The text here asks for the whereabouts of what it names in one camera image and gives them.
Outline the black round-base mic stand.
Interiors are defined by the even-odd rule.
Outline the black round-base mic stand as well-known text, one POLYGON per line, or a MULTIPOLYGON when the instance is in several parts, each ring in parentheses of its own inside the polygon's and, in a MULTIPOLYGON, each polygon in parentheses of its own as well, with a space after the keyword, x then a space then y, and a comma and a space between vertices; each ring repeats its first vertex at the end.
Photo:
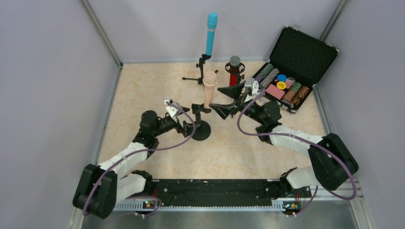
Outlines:
POLYGON ((195 115, 195 121, 197 128, 192 137, 196 141, 206 140, 211 134, 211 126, 204 120, 201 119, 201 113, 208 114, 212 110, 211 108, 205 108, 204 104, 192 104, 192 113, 195 115))

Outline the black tripod stand with basket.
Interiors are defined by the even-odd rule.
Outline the black tripod stand with basket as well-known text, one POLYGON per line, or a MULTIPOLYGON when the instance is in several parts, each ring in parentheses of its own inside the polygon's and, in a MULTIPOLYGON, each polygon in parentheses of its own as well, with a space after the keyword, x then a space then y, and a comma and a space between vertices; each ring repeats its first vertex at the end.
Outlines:
POLYGON ((225 65, 225 70, 230 74, 230 87, 239 84, 245 78, 245 75, 243 74, 243 72, 245 71, 245 65, 243 63, 233 66, 230 62, 228 62, 225 65))

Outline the beige microphone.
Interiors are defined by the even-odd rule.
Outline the beige microphone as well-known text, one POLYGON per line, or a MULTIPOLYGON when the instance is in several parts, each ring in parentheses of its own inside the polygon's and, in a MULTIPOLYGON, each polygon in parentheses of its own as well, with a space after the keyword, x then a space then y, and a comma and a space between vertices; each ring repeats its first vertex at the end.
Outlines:
POLYGON ((217 84, 217 75, 214 71, 207 71, 203 78, 204 84, 204 108, 210 108, 209 104, 213 101, 214 88, 217 84))

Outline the red glitter microphone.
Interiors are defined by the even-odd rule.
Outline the red glitter microphone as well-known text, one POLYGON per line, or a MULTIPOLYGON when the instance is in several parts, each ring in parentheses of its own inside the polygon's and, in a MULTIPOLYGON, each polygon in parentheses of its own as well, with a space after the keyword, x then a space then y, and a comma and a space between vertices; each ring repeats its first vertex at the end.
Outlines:
POLYGON ((239 73, 240 63, 240 57, 237 55, 232 56, 229 60, 229 86, 234 86, 237 84, 237 74, 239 73))

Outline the blue microphone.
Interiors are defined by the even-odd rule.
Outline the blue microphone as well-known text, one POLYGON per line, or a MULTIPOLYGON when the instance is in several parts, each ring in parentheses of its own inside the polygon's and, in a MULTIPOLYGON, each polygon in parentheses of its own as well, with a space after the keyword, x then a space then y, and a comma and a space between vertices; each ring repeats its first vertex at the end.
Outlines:
POLYGON ((210 12, 208 14, 208 18, 207 18, 207 39, 206 39, 206 48, 205 48, 205 54, 208 56, 212 55, 217 22, 218 22, 217 13, 210 12))

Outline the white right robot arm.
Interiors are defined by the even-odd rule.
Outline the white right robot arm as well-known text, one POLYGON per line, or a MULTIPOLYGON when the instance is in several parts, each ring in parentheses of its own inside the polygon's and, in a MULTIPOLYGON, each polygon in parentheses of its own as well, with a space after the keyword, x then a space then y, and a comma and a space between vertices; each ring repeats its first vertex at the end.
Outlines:
POLYGON ((272 146, 283 146, 300 153, 310 159, 311 165, 304 168, 293 168, 281 176, 288 189, 299 189, 308 186, 322 186, 334 193, 347 180, 351 182, 353 191, 357 191, 353 175, 359 166, 343 143, 334 133, 326 136, 310 135, 291 129, 279 122, 280 107, 277 102, 270 101, 258 105, 265 90, 259 88, 255 80, 248 80, 232 87, 218 88, 218 91, 233 98, 231 104, 214 104, 209 107, 216 111, 222 119, 237 115, 237 127, 245 135, 240 123, 243 115, 259 123, 252 136, 272 146))

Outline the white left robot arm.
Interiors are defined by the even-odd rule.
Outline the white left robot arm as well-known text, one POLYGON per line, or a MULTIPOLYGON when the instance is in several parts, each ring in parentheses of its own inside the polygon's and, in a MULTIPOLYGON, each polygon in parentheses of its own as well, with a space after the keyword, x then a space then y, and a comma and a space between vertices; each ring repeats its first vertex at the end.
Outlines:
POLYGON ((179 147, 193 137, 197 125, 188 114, 189 108, 172 100, 164 103, 167 111, 164 117, 153 110, 141 115, 139 131, 124 150, 101 164, 84 167, 73 198, 73 206, 80 209, 83 216, 105 219, 118 202, 144 191, 147 178, 131 173, 130 169, 163 150, 158 148, 158 136, 175 130, 185 137, 184 141, 165 150, 179 147))

